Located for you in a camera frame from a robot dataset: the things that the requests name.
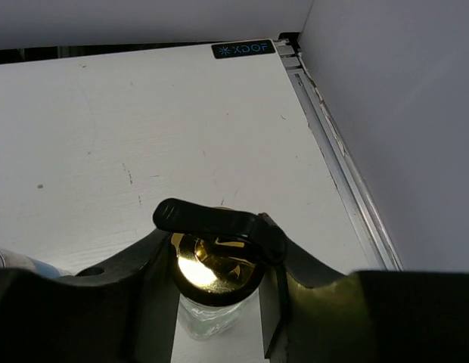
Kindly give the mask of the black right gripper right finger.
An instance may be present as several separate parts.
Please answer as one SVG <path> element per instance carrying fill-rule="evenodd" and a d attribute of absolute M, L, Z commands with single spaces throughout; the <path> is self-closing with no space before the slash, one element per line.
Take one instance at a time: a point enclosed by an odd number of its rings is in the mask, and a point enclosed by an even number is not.
<path fill-rule="evenodd" d="M 294 243 L 259 291 L 271 362 L 469 362 L 469 273 L 339 273 Z"/>

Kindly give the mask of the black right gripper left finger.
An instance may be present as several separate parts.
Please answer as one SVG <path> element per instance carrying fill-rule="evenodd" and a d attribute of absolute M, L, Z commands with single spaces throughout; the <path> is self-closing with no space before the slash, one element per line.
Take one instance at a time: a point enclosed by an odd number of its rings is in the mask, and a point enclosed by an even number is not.
<path fill-rule="evenodd" d="M 168 233 L 75 276 L 0 269 L 0 362 L 168 362 L 179 291 Z"/>

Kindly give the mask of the clear glass bottle gold spout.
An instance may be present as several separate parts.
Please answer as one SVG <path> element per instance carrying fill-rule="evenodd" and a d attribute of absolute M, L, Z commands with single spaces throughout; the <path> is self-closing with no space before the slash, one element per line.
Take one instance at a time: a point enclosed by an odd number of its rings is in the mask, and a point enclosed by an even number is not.
<path fill-rule="evenodd" d="M 173 248 L 178 320 L 194 340 L 230 329 L 253 304 L 268 270 L 287 255 L 287 235 L 269 216 L 174 197 L 153 214 Z"/>

